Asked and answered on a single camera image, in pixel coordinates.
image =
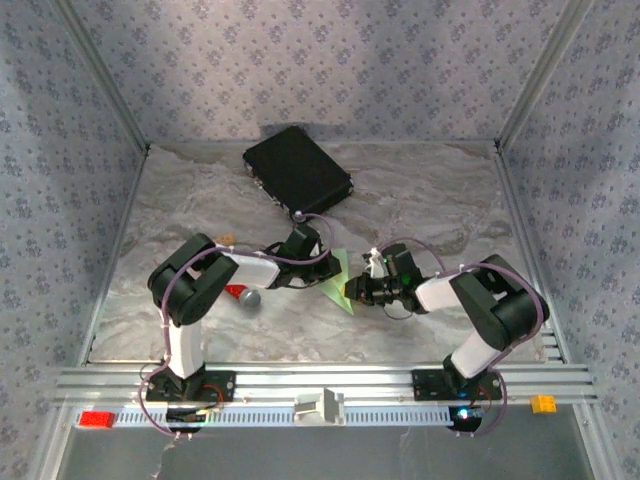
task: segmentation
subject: gray marble tabletop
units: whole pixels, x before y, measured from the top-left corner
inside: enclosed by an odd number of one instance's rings
[[[152,146],[96,328],[91,361],[157,360],[160,321],[146,287],[149,274],[196,232],[235,234],[255,249],[284,240],[291,223],[244,169],[250,145]],[[355,192],[327,212],[350,276],[361,254],[399,236],[433,244],[449,268],[498,253],[523,269],[487,144],[322,144],[353,175]],[[312,225],[324,232],[323,225]],[[417,245],[416,263],[436,263]],[[216,362],[440,361],[471,333],[462,309],[404,320],[354,305],[349,315],[318,289],[261,291],[257,310],[223,294],[203,319],[205,359]],[[402,316],[404,312],[389,313]],[[541,343],[522,345],[506,361],[543,358]]]

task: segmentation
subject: patterned wallpaper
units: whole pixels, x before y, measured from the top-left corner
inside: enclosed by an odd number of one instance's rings
[[[150,141],[491,139],[565,0],[73,0]]]
[[[0,2],[0,478],[74,365],[140,154],[46,2]]]
[[[596,3],[508,152],[575,361],[640,478],[640,6]]]

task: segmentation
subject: black box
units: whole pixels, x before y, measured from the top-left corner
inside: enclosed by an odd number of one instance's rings
[[[351,176],[300,127],[289,127],[251,147],[245,165],[274,203],[293,217],[320,214],[349,196]]]

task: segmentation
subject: small orange block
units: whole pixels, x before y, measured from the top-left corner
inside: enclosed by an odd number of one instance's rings
[[[111,428],[116,414],[111,412],[82,412],[78,425],[85,428]]]
[[[556,413],[556,400],[550,395],[538,395],[531,398],[533,413]]]

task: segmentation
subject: purple cable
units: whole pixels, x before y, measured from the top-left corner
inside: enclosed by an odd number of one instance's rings
[[[498,413],[498,416],[493,421],[493,423],[489,425],[487,428],[485,428],[484,430],[480,431],[480,433],[458,432],[461,436],[465,436],[465,437],[482,437],[484,435],[487,435],[493,432],[498,427],[498,425],[502,423],[502,420],[507,414],[507,384],[504,381],[504,377],[502,376],[502,374],[496,369],[494,369],[494,366],[498,362],[500,362],[504,357],[509,355],[515,347],[533,338],[540,331],[540,328],[542,327],[542,323],[544,322],[544,311],[542,309],[542,303],[540,302],[540,299],[538,298],[538,295],[536,294],[533,287],[531,287],[531,285],[529,285],[529,283],[524,278],[522,278],[520,275],[513,273],[511,270],[507,270],[506,268],[500,267],[498,265],[491,265],[489,263],[476,263],[471,265],[464,265],[462,267],[462,270],[468,271],[468,270],[474,270],[476,268],[485,268],[487,270],[493,270],[494,272],[497,272],[506,277],[509,277],[511,280],[522,285],[522,288],[524,288],[524,290],[533,300],[533,304],[536,308],[536,324],[534,325],[533,330],[531,330],[531,332],[529,332],[527,335],[517,340],[513,345],[509,346],[509,348],[507,348],[504,352],[498,355],[487,367],[487,371],[495,373],[498,376],[498,379],[500,380],[500,386],[502,389],[502,406],[500,407],[500,412]],[[451,270],[439,275],[438,278],[449,277],[451,275],[457,275],[458,273],[460,272],[457,270]]]
[[[436,262],[438,262],[438,265],[440,265],[440,268],[442,269],[442,271],[445,271],[447,269],[447,267],[444,266],[444,262],[442,261],[442,257],[440,257],[440,255],[438,255],[438,252],[436,252],[435,248],[433,248],[428,243],[423,242],[422,240],[418,240],[417,238],[411,238],[411,237],[394,238],[393,240],[390,240],[387,243],[385,243],[384,245],[382,245],[381,247],[376,247],[376,248],[378,249],[379,252],[381,252],[382,250],[387,248],[389,245],[392,245],[392,244],[397,243],[397,242],[402,242],[402,241],[415,242],[418,245],[421,245],[422,247],[427,249],[431,253],[431,255],[433,255],[433,258],[436,259]]]
[[[238,251],[234,250],[233,248],[228,248],[228,247],[212,247],[212,248],[208,248],[206,250],[203,250],[202,252],[198,253],[196,256],[191,258],[187,263],[185,263],[182,266],[182,268],[180,268],[176,272],[176,274],[173,276],[173,278],[169,282],[169,285],[167,285],[167,288],[164,291],[164,295],[162,296],[162,303],[161,303],[161,307],[160,307],[160,313],[162,315],[162,333],[163,333],[164,346],[165,346],[164,363],[162,365],[160,365],[158,368],[156,368],[155,370],[153,370],[151,373],[149,373],[144,378],[144,380],[140,383],[140,387],[138,388],[138,402],[140,403],[140,408],[142,409],[142,412],[144,413],[144,416],[147,417],[149,422],[151,422],[151,425],[153,425],[153,427],[156,430],[158,430],[160,433],[163,433],[165,435],[175,436],[174,432],[171,432],[170,430],[164,428],[162,425],[157,423],[153,418],[151,418],[151,415],[149,414],[149,411],[147,410],[147,408],[144,405],[144,401],[142,399],[142,391],[144,390],[145,385],[147,385],[149,383],[149,381],[151,380],[151,378],[154,375],[157,375],[158,373],[161,373],[161,372],[165,371],[169,367],[169,361],[171,360],[171,340],[170,340],[170,337],[169,337],[169,324],[171,322],[171,319],[170,319],[169,314],[167,312],[167,306],[169,304],[169,296],[171,295],[171,292],[175,288],[176,283],[178,282],[180,277],[182,277],[182,275],[184,275],[184,273],[189,268],[191,268],[191,266],[194,263],[196,263],[198,260],[201,260],[202,258],[206,257],[207,255],[211,255],[212,253],[216,253],[216,252],[233,253],[235,255],[241,255],[241,256],[244,256],[244,257],[265,258],[267,260],[273,260],[273,261],[278,261],[278,262],[282,262],[282,263],[287,263],[289,265],[313,265],[314,263],[319,262],[320,260],[325,258],[327,255],[329,255],[329,253],[331,252],[331,249],[334,246],[333,228],[331,227],[331,224],[327,221],[327,219],[324,218],[322,215],[317,215],[315,213],[306,213],[306,214],[297,214],[296,216],[299,217],[299,218],[302,218],[302,219],[304,219],[306,217],[317,218],[319,220],[322,220],[327,225],[327,228],[329,229],[329,245],[327,246],[326,250],[323,253],[321,253],[320,255],[318,255],[317,257],[313,257],[310,260],[290,260],[288,258],[280,258],[280,257],[277,257],[275,255],[266,255],[266,254],[254,253],[254,252],[238,252]]]

